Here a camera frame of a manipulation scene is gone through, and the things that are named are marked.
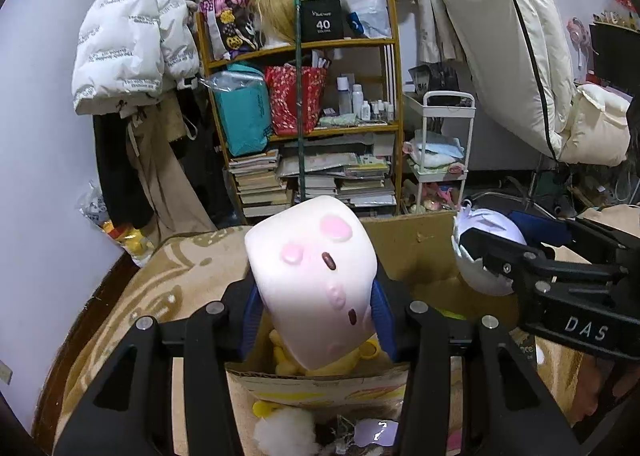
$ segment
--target brown dot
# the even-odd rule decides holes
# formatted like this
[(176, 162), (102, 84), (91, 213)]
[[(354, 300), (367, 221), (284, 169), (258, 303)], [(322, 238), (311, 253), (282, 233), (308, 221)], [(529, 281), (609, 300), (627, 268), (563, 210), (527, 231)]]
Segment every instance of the brown dot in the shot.
[(322, 253), (322, 260), (324, 264), (329, 267), (329, 270), (335, 270), (335, 261), (328, 252)]

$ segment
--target white puffer jacket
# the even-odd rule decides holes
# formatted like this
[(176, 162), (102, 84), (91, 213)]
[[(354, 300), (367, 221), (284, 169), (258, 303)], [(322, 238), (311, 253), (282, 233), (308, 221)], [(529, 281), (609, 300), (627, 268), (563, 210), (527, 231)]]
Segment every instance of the white puffer jacket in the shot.
[(155, 104), (198, 71), (184, 0), (95, 0), (78, 37), (72, 80), (78, 115)]

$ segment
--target white plastic cart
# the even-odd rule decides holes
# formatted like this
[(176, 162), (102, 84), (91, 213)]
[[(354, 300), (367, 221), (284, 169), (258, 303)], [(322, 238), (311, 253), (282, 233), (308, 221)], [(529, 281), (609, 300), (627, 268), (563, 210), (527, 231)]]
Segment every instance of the white plastic cart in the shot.
[[(476, 117), (476, 100), (470, 93), (458, 92), (458, 91), (430, 91), (424, 94), (422, 103), (419, 100), (412, 97), (415, 94), (405, 93), (404, 103), (409, 106), (418, 114), (422, 115), (422, 153), (420, 154), (420, 165), (414, 162), (410, 162), (411, 170), (414, 172), (415, 177), (418, 179), (418, 194), (415, 195), (416, 204), (420, 205), (422, 201), (422, 184), (431, 182), (442, 181), (462, 181), (460, 185), (460, 197), (458, 198), (458, 205), (462, 203), (462, 195), (465, 191), (466, 175), (468, 173), (469, 165), (469, 153), (471, 152), (471, 136), (474, 131), (474, 118)], [(453, 96), (460, 97), (462, 99), (471, 100), (470, 108), (462, 108), (459, 106), (428, 106), (427, 102), (431, 97), (436, 96)], [(469, 134), (466, 140), (465, 151), (465, 171), (460, 175), (444, 173), (433, 174), (427, 173), (424, 169), (424, 151), (426, 149), (426, 137), (427, 137), (427, 118), (468, 118), (469, 119)]]

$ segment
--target pink toy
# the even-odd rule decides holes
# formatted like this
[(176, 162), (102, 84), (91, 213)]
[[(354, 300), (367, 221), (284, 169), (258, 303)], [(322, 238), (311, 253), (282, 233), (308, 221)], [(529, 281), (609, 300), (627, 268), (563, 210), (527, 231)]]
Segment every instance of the pink toy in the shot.
[(273, 325), (304, 368), (330, 364), (374, 334), (376, 253), (340, 200), (321, 196), (276, 214), (244, 245)]

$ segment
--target yellow plush toy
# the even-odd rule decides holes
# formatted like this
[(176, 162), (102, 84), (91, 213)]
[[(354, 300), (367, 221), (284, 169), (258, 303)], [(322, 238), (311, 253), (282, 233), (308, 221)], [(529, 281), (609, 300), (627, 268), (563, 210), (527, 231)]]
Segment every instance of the yellow plush toy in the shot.
[(282, 338), (276, 330), (271, 330), (269, 338), (273, 343), (273, 357), (276, 360), (276, 375), (278, 376), (332, 376), (347, 375), (356, 367), (360, 359), (371, 360), (380, 353), (380, 344), (378, 339), (373, 336), (360, 347), (346, 354), (341, 359), (332, 362), (322, 368), (308, 371), (303, 368), (296, 359), (286, 349)]

